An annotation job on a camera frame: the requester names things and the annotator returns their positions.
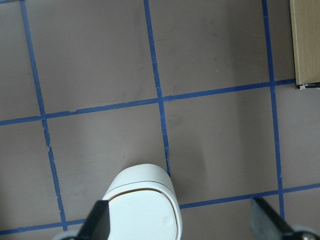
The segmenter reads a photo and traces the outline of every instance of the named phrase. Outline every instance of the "gray floor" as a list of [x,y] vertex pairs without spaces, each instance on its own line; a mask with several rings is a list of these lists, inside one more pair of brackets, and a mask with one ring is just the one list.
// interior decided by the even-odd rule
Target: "gray floor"
[[124,168],[167,170],[166,136],[183,240],[253,240],[254,196],[320,232],[320,91],[293,83],[288,2],[267,6],[149,0],[152,61],[143,0],[1,3],[0,240],[78,229]]

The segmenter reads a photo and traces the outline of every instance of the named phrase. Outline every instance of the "floor tile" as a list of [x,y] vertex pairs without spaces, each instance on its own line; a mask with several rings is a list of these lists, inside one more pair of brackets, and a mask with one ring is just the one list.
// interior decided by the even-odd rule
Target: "floor tile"
[[[266,197],[270,205],[277,196]],[[181,211],[182,240],[246,239],[256,240],[250,228],[250,200],[187,208]]]
[[276,190],[269,88],[165,103],[180,204]]
[[84,219],[127,167],[166,169],[157,104],[48,120],[68,221]]
[[83,224],[69,225],[68,230],[80,230]]
[[157,96],[143,2],[28,0],[48,113]]
[[320,234],[320,188],[284,195],[285,219],[290,225],[312,228]]
[[164,95],[267,82],[263,9],[256,0],[151,0]]
[[0,4],[0,121],[39,115],[19,1]]
[[276,88],[282,179],[285,188],[320,182],[320,91]]
[[289,1],[268,0],[274,79],[295,78]]
[[280,215],[278,195],[265,196],[264,200],[266,200],[268,204]]
[[0,127],[0,230],[60,222],[40,121]]
[[63,231],[62,227],[49,228],[36,231],[27,231],[0,236],[0,240],[51,240]]

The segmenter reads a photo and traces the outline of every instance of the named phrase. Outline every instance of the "white object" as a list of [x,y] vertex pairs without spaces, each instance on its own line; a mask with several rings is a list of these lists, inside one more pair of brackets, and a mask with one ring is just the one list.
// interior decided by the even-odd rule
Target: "white object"
[[313,230],[312,228],[307,227],[307,226],[292,225],[291,228],[295,232],[309,232],[309,233],[312,233],[314,235],[318,235],[319,236],[319,233],[317,233],[315,230]]
[[129,167],[113,180],[102,200],[109,200],[108,240],[180,240],[182,218],[175,190],[159,166]]

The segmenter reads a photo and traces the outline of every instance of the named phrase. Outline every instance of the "wooden board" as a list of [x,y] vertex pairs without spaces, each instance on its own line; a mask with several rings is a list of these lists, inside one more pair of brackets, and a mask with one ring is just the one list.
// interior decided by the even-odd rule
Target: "wooden board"
[[296,84],[320,82],[320,0],[290,0]]

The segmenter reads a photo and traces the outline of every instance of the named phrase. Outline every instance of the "blue tape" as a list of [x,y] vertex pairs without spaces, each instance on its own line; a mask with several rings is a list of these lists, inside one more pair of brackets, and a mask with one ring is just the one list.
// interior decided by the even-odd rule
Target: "blue tape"
[[283,219],[285,219],[285,203],[284,203],[284,193],[283,193],[283,184],[282,184],[278,113],[277,113],[277,100],[276,100],[276,82],[275,82],[274,64],[273,64],[273,57],[272,57],[267,0],[262,0],[262,10],[263,10],[264,33],[265,33],[265,43],[266,43],[268,70],[269,70],[269,81],[270,81],[270,95],[271,95],[271,108],[272,108],[272,121],[273,121],[276,175],[277,175],[278,196],[279,196],[279,209],[280,209],[280,216]]
[[60,227],[62,227],[61,222],[38,225],[38,226],[19,227],[19,228],[15,228],[15,229],[2,230],[2,231],[0,231],[0,236],[1,235],[8,235],[8,234],[18,234],[18,233],[24,233],[24,232],[30,232],[30,231],[36,231],[36,230],[60,228]]
[[164,100],[163,100],[162,89],[160,84],[160,77],[158,72],[157,55],[156,55],[154,34],[153,34],[152,23],[151,23],[149,0],[143,0],[143,5],[144,5],[146,28],[147,28],[148,39],[149,39],[153,76],[154,76],[156,94],[158,97],[165,163],[166,163],[167,173],[169,176],[171,176],[171,168],[170,168],[170,162],[169,162],[169,140],[168,140],[168,133],[167,133],[165,106],[164,106]]
[[[306,190],[318,189],[318,188],[320,188],[320,183],[285,188],[283,189],[283,192],[293,193],[293,192],[300,192],[300,191],[306,191]],[[258,193],[240,195],[240,196],[225,197],[225,198],[219,198],[219,199],[208,200],[208,201],[186,203],[186,204],[181,204],[180,209],[189,209],[189,208],[208,206],[208,205],[214,205],[214,204],[229,203],[229,202],[247,200],[252,198],[263,198],[263,197],[273,196],[277,194],[278,194],[278,191],[274,190],[274,191],[258,192]],[[79,219],[79,220],[67,221],[66,225],[68,226],[78,225],[78,224],[83,224],[84,222],[85,222],[85,219]],[[58,228],[62,226],[63,226],[62,223],[58,222],[58,223],[51,223],[51,224],[44,224],[44,225],[37,225],[37,226],[20,227],[16,229],[2,230],[0,231],[0,235],[8,235],[8,234],[23,233],[23,232],[29,232],[29,231],[35,231],[35,230]]]
[[275,81],[276,86],[295,84],[295,83],[296,83],[295,78]]
[[78,225],[78,224],[83,224],[85,221],[86,221],[85,219],[79,219],[79,220],[67,221],[66,224],[68,226],[70,226],[70,225]]
[[250,89],[266,88],[269,86],[270,86],[270,82],[261,82],[261,83],[225,87],[225,88],[213,89],[213,90],[207,90],[207,91],[197,91],[197,92],[184,93],[184,94],[179,94],[179,95],[165,96],[163,98],[163,100],[165,102],[168,102],[168,101],[178,100],[178,99],[190,99],[190,98],[197,98],[197,97],[216,95],[216,94],[232,93],[232,92],[238,92],[238,91],[244,91],[244,90],[250,90]]
[[304,186],[295,186],[290,188],[283,189],[284,193],[293,193],[293,192],[299,192],[299,191],[305,191],[305,190],[311,190],[311,189],[319,189],[320,183],[316,184],[310,184],[310,185],[304,185]]
[[35,58],[35,53],[34,53],[34,47],[32,44],[32,38],[31,38],[31,32],[30,32],[30,27],[29,27],[27,7],[26,7],[25,0],[20,0],[20,8],[21,8],[21,15],[22,15],[22,21],[23,21],[23,26],[24,26],[26,43],[27,43],[28,52],[29,52],[29,58],[30,58],[30,64],[31,64],[31,69],[32,69],[36,97],[38,100],[40,114],[42,116],[44,116],[45,115],[45,107],[44,107],[44,102],[43,102],[42,95],[41,95],[39,76],[38,76],[38,71],[37,71],[37,66],[36,66],[36,58]]
[[30,27],[29,27],[27,7],[26,7],[25,0],[20,0],[20,9],[21,9],[21,15],[22,15],[22,21],[23,21],[23,26],[24,26],[26,43],[27,43],[28,52],[29,52],[29,58],[30,58],[30,64],[31,64],[32,75],[33,75],[33,80],[34,80],[36,97],[37,97],[37,101],[38,101],[40,114],[41,114],[41,116],[44,117],[44,119],[42,119],[42,126],[43,126],[43,132],[44,132],[46,146],[48,147],[48,157],[49,157],[49,162],[50,162],[50,167],[51,167],[51,172],[52,172],[55,194],[57,196],[57,203],[58,203],[58,207],[60,210],[61,223],[62,223],[63,230],[66,231],[68,229],[68,227],[66,225],[66,215],[65,215],[64,206],[63,206],[61,194],[60,194],[60,185],[59,185],[58,176],[57,176],[56,163],[54,160],[52,148],[50,147],[50,135],[49,135],[49,131],[48,131],[48,123],[47,123],[47,119],[45,118],[45,116],[46,116],[45,106],[44,106],[44,102],[43,102],[43,98],[42,98],[42,94],[41,94],[39,76],[38,76],[38,71],[37,71],[37,67],[36,67],[36,58],[35,58],[34,48],[33,48],[33,44],[32,44],[32,38],[31,38],[31,32],[30,32]]
[[52,119],[52,118],[60,118],[60,117],[79,115],[79,114],[89,114],[89,113],[95,113],[95,112],[101,112],[101,111],[107,111],[107,110],[123,109],[123,108],[130,108],[135,106],[156,104],[156,103],[158,103],[158,99],[151,98],[146,100],[117,103],[117,104],[111,104],[106,106],[82,108],[82,109],[78,109],[77,111],[60,111],[60,112],[48,113],[45,116],[47,119]]
[[28,116],[28,117],[15,118],[15,119],[9,119],[9,120],[2,120],[0,121],[0,126],[35,122],[43,119],[44,119],[43,116]]
[[231,196],[231,197],[225,197],[225,198],[219,198],[214,200],[208,200],[208,201],[199,201],[199,202],[193,202],[193,203],[186,203],[180,205],[180,209],[189,209],[189,208],[195,208],[195,207],[201,207],[201,206],[207,206],[207,205],[213,205],[213,204],[222,204],[222,203],[228,203],[228,202],[234,202],[234,201],[240,201],[240,200],[246,200],[246,199],[252,199],[252,198],[262,198],[272,195],[277,195],[278,191],[265,191],[265,192],[259,192],[259,193],[252,193],[252,194],[246,194],[246,195],[240,195],[240,196]]
[[[288,84],[294,84],[294,83],[296,83],[295,78],[275,81],[276,86],[288,85]],[[170,96],[165,96],[162,99],[164,102],[169,102],[169,101],[179,100],[179,99],[197,98],[197,97],[203,97],[203,96],[209,96],[209,95],[225,94],[225,93],[250,90],[250,89],[266,88],[269,86],[270,86],[270,82],[262,82],[262,83],[254,83],[254,84],[248,84],[248,85],[242,85],[242,86],[233,86],[233,87],[226,87],[226,88],[220,88],[220,89],[198,91],[198,92],[184,93],[184,94],[178,94],[178,95],[170,95]],[[9,120],[1,120],[0,126],[35,122],[35,121],[43,120],[44,118],[46,119],[61,118],[61,117],[72,116],[72,115],[88,114],[88,113],[95,113],[95,112],[101,112],[101,111],[130,108],[130,107],[141,106],[141,105],[156,104],[156,103],[158,103],[158,99],[151,98],[151,99],[145,99],[145,100],[116,103],[116,104],[105,105],[105,106],[82,108],[76,111],[53,112],[53,113],[47,113],[45,117],[29,116],[29,117],[15,118],[15,119],[9,119]]]
[[0,4],[11,2],[12,0],[0,0]]

